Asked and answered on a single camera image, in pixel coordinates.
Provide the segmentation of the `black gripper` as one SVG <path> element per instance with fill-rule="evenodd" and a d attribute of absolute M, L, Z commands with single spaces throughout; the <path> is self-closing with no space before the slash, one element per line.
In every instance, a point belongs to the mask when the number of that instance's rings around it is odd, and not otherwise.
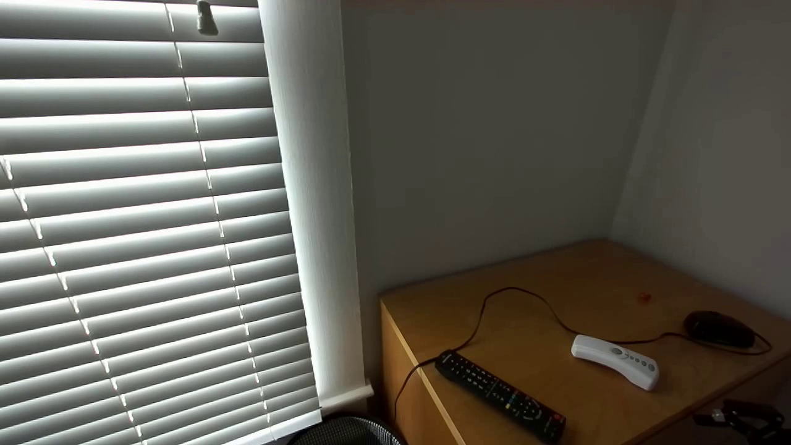
<path fill-rule="evenodd" d="M 703 427 L 731 427 L 748 445 L 788 445 L 788 427 L 773 405 L 748 401 L 721 401 L 709 412 L 697 412 Z"/>

